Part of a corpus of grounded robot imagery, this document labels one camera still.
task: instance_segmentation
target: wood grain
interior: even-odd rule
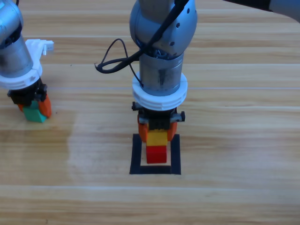
[[[93,63],[118,37],[137,50],[134,2],[20,2],[24,37],[55,42],[42,58],[53,116],[28,122],[0,90],[0,224],[299,225],[300,25],[197,0],[179,109],[182,175],[131,176],[133,75]]]

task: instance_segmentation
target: white plastic flange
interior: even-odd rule
[[[188,92],[188,81],[184,74],[181,74],[181,81],[179,89],[168,96],[154,96],[146,93],[140,86],[138,80],[133,77],[132,80],[133,96],[137,103],[146,109],[155,111],[171,110],[181,105],[186,99]]]
[[[34,84],[43,73],[40,63],[42,53],[46,55],[46,52],[53,51],[54,47],[53,41],[41,39],[29,39],[25,43],[32,58],[33,67],[28,73],[16,78],[3,77],[0,75],[0,86],[5,89],[19,90]]]

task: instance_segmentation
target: yellow block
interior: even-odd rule
[[[147,146],[166,146],[168,144],[167,130],[149,130]]]

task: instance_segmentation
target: green block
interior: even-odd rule
[[[38,102],[32,101],[31,106],[24,106],[23,113],[27,120],[37,123],[43,123],[47,117],[42,115],[38,109]]]

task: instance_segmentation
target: black tape square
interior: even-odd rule
[[[132,155],[129,174],[175,174],[181,175],[180,136],[175,135],[171,141],[171,165],[141,166],[142,140],[138,134],[133,134]]]

